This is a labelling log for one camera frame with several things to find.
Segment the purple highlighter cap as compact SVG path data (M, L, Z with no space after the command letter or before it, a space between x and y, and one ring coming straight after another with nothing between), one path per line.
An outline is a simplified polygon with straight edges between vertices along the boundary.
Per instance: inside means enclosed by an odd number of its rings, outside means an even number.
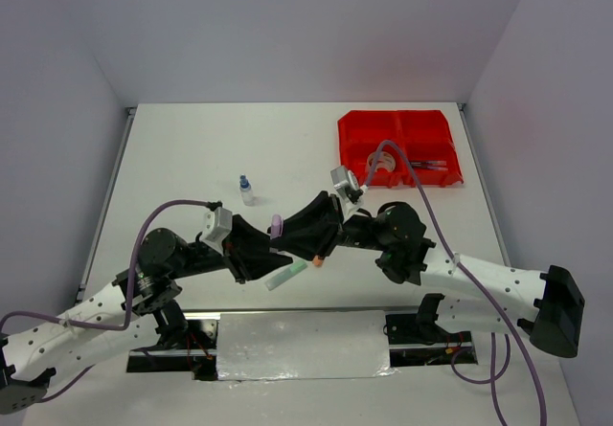
M270 224L270 238L275 239L283 234L284 220L279 214L274 214Z

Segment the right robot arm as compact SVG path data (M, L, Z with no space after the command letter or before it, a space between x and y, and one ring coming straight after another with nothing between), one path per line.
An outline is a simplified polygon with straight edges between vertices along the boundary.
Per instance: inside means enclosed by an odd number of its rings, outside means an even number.
M304 260L337 247L378 252L375 265L388 280L428 288L416 318L427 341L464 331L517 333L547 354L578 355L585 298L567 269L523 270L448 253L404 202L386 203L375 215L345 204L322 191L289 218L274 217L272 247Z

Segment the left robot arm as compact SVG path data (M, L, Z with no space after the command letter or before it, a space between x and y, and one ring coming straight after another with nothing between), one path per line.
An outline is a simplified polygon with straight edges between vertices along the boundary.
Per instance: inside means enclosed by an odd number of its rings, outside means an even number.
M271 252L268 236L240 216L193 242L166 228L139 235L127 270L98 293L58 316L35 315L33 328L2 336L2 414L51 401L57 383L74 385L118 354L190 342L193 332L176 301L178 280L228 270L244 284L291 262Z

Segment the large silver tape roll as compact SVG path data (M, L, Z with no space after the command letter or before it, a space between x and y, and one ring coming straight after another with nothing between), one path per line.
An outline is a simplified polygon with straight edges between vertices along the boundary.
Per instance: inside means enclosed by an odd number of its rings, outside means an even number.
M365 170L366 172L370 172L371 169L374 168L375 171L384 170L386 172L393 172L396 166L396 159L391 153L381 151L377 160L375 160L375 153L373 152L367 158Z

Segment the blue pen with label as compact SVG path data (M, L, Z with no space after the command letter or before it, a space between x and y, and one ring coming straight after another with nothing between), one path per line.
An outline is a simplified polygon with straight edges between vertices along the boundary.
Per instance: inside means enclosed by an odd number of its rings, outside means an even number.
M418 168L428 167L446 167L447 162L445 160L428 160L428 161L410 161L411 166Z

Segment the dark blue pen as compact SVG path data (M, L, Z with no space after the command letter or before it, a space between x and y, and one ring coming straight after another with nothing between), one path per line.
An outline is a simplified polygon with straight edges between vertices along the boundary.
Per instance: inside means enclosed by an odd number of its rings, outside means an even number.
M441 166L417 166L417 167L413 167L414 171L438 171L438 172L447 172L448 168L447 167L441 167Z

